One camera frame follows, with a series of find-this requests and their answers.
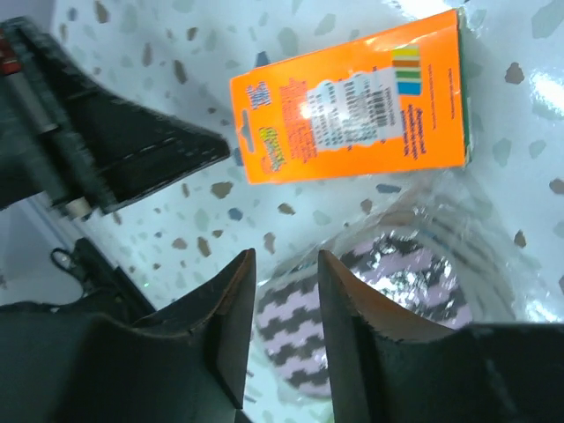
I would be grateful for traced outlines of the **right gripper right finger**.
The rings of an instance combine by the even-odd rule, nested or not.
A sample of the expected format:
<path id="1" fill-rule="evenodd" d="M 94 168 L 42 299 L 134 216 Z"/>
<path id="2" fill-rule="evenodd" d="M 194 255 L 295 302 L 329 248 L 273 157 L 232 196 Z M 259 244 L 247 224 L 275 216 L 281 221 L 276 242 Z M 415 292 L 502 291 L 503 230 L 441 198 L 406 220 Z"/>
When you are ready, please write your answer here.
<path id="1" fill-rule="evenodd" d="M 451 329 L 396 304 L 355 277 L 329 250 L 318 254 L 318 290 L 337 422 L 415 422 L 431 415 L 422 369 L 403 348 Z"/>

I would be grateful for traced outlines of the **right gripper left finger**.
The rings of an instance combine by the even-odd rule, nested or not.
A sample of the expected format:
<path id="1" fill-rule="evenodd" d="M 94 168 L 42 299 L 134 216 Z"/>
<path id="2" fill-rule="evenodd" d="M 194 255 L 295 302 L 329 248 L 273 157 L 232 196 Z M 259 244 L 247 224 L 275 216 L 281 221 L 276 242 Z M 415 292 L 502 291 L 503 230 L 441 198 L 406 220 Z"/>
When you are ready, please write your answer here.
<path id="1" fill-rule="evenodd" d="M 236 409 L 243 407 L 256 296 L 256 251 L 244 249 L 215 277 L 135 323 L 158 334 L 197 337 L 204 365 Z"/>

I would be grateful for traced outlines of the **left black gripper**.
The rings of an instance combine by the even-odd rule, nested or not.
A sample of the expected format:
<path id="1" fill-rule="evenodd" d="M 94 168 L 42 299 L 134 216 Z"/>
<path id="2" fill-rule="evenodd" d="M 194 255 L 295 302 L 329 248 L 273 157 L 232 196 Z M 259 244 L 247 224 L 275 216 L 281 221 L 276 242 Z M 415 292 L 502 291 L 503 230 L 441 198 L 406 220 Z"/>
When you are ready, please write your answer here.
<path id="1" fill-rule="evenodd" d="M 219 133 L 86 76 L 28 17 L 1 22 L 1 207 L 41 192 L 104 214 L 228 159 Z"/>

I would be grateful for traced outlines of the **purple wavy striped sponge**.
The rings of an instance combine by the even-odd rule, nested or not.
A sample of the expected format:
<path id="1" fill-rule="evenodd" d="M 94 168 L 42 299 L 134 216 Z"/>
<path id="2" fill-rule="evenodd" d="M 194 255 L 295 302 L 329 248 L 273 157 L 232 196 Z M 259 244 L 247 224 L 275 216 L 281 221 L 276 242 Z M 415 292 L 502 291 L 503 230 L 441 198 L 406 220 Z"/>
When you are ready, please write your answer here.
<path id="1" fill-rule="evenodd" d="M 340 261 L 374 291 L 360 308 L 372 326 L 381 326 L 386 312 L 393 315 L 392 327 L 398 326 L 395 316 L 406 312 L 451 329 L 471 321 L 452 262 L 413 235 L 381 234 L 357 244 Z M 330 396 L 316 263 L 301 264 L 263 286 L 256 329 L 283 382 L 309 397 Z"/>

